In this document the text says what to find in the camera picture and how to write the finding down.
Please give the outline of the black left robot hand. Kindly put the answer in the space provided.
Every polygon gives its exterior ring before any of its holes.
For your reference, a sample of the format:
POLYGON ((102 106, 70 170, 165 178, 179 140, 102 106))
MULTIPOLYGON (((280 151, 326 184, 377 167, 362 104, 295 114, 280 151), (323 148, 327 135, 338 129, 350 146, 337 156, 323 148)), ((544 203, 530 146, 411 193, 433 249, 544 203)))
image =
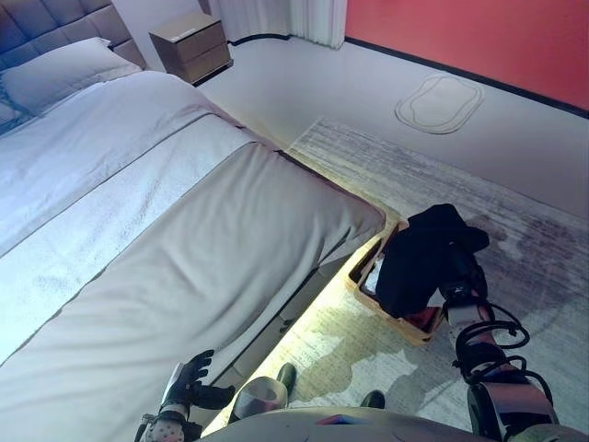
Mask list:
POLYGON ((213 349, 206 350, 182 366, 165 393, 160 405, 161 411, 172 405, 180 405, 186 412, 191 406, 205 410, 221 410, 233 400, 236 393, 234 386, 220 388, 202 383, 202 379, 208 375, 208 366, 212 363, 213 356, 213 349))

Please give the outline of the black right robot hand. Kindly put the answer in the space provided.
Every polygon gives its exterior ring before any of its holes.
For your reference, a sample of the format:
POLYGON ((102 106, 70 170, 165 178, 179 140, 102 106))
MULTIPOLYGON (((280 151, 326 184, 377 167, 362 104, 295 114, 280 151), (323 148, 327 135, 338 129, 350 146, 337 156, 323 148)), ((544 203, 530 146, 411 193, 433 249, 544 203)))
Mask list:
POLYGON ((451 298, 466 299, 472 292, 486 299, 488 285, 485 273, 475 255, 457 243, 448 246, 450 276, 445 283, 445 293, 451 298))

